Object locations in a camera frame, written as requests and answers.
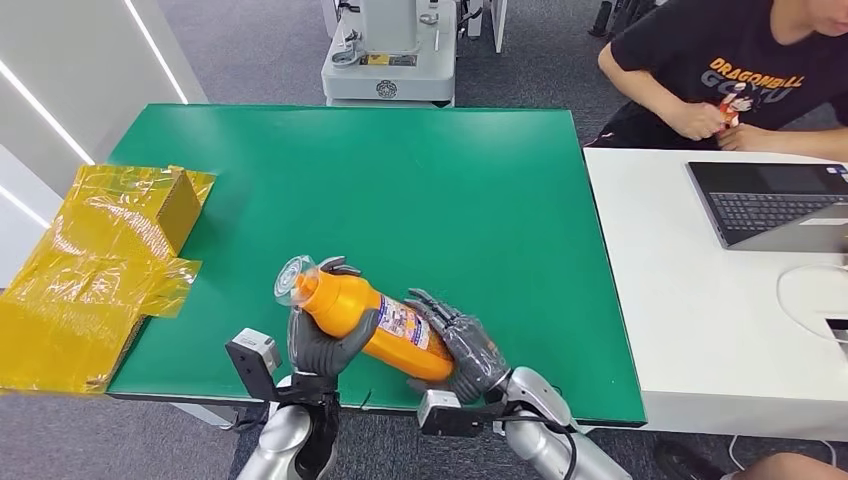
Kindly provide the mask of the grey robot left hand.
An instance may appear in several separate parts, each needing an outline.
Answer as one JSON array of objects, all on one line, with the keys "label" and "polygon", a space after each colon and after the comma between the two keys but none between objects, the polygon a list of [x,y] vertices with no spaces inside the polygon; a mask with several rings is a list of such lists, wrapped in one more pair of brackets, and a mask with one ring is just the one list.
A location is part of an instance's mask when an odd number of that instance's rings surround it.
[{"label": "grey robot left hand", "polygon": [[[333,279],[362,281],[362,272],[346,263],[344,256],[328,257],[314,264],[307,255],[295,256],[281,269],[274,283],[274,295],[282,304],[288,294],[285,288],[293,286],[295,275],[310,268],[329,275]],[[362,309],[355,318],[355,325],[344,335],[325,332],[316,322],[314,315],[303,306],[292,303],[287,325],[287,351],[294,371],[304,375],[322,377],[338,376],[373,338],[378,325],[378,312]]]}]

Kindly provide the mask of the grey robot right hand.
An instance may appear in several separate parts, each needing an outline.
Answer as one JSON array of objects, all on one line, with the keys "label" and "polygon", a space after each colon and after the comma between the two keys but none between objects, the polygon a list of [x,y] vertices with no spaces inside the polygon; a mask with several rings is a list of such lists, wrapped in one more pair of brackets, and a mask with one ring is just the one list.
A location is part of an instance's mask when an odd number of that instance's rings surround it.
[{"label": "grey robot right hand", "polygon": [[495,343],[474,316],[431,296],[419,288],[408,290],[406,306],[427,321],[439,335],[453,360],[447,380],[426,381],[409,379],[407,384],[416,391],[445,390],[453,392],[461,404],[478,401],[498,385],[510,372],[510,367]]}]

